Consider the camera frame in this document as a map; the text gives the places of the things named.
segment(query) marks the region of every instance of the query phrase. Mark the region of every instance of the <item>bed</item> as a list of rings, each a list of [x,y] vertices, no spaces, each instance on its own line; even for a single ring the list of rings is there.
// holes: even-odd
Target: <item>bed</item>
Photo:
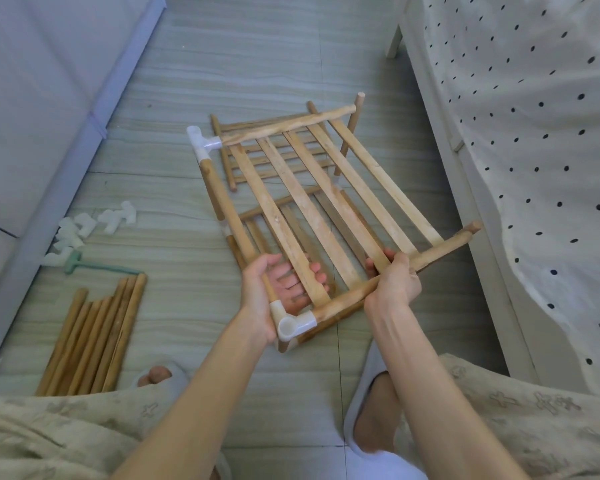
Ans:
[[[393,8],[510,374],[600,395],[600,0]]]

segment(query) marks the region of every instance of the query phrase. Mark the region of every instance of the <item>hammer head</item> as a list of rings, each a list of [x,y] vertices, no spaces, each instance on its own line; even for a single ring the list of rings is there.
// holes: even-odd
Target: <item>hammer head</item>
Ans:
[[[69,255],[69,259],[67,259],[66,263],[64,263],[64,273],[71,274],[75,270],[75,268],[78,267],[78,263],[80,263],[81,257],[81,251],[73,250],[72,253]]]

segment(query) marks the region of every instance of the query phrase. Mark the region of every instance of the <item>pile of white plastic connectors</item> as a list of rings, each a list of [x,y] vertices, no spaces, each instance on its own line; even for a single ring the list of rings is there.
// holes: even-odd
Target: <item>pile of white plastic connectors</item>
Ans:
[[[56,241],[52,244],[53,249],[59,253],[48,253],[42,258],[42,266],[64,266],[72,250],[84,246],[86,239],[96,228],[98,223],[105,225],[104,233],[113,234],[120,225],[122,219],[127,224],[136,223],[136,209],[128,200],[120,204],[121,209],[106,209],[97,219],[92,218],[86,212],[76,217],[64,217],[58,222]]]

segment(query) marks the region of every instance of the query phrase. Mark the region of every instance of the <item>person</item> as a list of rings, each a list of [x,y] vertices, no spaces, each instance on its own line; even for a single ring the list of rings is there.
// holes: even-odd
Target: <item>person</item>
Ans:
[[[600,479],[600,399],[438,357],[411,311],[421,286],[408,257],[385,252],[393,262],[365,300],[374,341],[344,423],[352,450],[397,454],[433,480]],[[289,313],[309,303],[279,259],[245,268],[240,310],[188,384],[168,363],[128,390],[0,399],[0,479],[229,480],[224,434],[276,339],[262,275]]]

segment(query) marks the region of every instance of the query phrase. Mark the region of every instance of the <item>polka dot bedsheet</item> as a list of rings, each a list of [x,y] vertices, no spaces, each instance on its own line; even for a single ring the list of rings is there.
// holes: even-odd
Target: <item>polka dot bedsheet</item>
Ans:
[[[600,0],[423,2],[432,78],[511,268],[600,378]]]

